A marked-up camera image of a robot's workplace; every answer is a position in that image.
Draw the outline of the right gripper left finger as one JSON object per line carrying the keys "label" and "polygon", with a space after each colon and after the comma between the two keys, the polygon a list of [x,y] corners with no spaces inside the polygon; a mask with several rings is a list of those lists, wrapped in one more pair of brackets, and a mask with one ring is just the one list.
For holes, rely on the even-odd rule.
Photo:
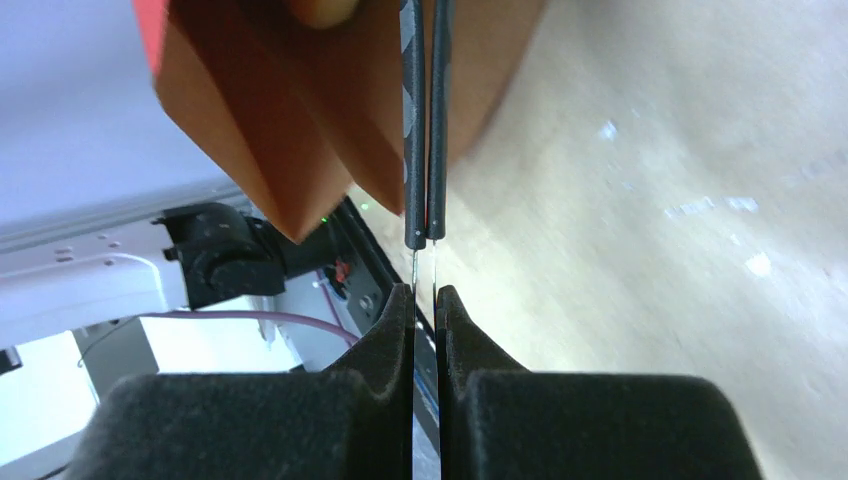
{"label": "right gripper left finger", "polygon": [[69,462],[70,479],[408,479],[411,291],[319,372],[158,374],[119,382]]}

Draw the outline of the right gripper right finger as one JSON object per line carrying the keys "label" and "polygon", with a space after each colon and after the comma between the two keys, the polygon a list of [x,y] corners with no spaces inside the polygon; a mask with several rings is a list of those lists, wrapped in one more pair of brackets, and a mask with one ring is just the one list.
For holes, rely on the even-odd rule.
{"label": "right gripper right finger", "polygon": [[535,373],[470,318],[457,290],[435,310],[446,479],[758,479],[741,422],[685,375]]}

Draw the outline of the red paper bag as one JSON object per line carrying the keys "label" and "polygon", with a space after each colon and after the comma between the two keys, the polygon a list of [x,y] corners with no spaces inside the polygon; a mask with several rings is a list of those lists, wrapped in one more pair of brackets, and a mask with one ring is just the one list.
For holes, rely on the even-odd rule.
{"label": "red paper bag", "polygon": [[[137,1],[165,113],[293,241],[359,185],[405,216],[402,1],[341,25],[286,1]],[[448,166],[476,142],[527,49],[541,1],[453,1]]]}

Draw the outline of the black metal tongs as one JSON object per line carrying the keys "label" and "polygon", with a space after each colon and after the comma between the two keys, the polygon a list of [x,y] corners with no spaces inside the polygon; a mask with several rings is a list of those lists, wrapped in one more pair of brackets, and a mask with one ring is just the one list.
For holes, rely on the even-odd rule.
{"label": "black metal tongs", "polygon": [[[418,252],[446,235],[448,117],[455,3],[437,1],[431,48],[425,48],[420,1],[400,3],[404,139],[405,245],[412,251],[410,286],[418,285]],[[426,54],[431,59],[426,62]]]}

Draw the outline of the fake bread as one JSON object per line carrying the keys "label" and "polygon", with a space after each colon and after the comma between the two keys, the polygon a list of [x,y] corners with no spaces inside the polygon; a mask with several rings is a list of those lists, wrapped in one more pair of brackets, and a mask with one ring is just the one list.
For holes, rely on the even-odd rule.
{"label": "fake bread", "polygon": [[301,24],[326,30],[349,20],[359,3],[359,0],[287,0],[286,6]]}

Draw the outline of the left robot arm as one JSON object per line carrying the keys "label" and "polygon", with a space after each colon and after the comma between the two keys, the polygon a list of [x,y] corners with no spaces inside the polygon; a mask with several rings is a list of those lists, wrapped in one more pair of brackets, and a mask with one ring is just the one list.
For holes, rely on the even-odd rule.
{"label": "left robot arm", "polygon": [[274,296],[286,280],[330,266],[339,255],[325,223],[295,243],[224,203],[4,246],[1,346],[243,295]]}

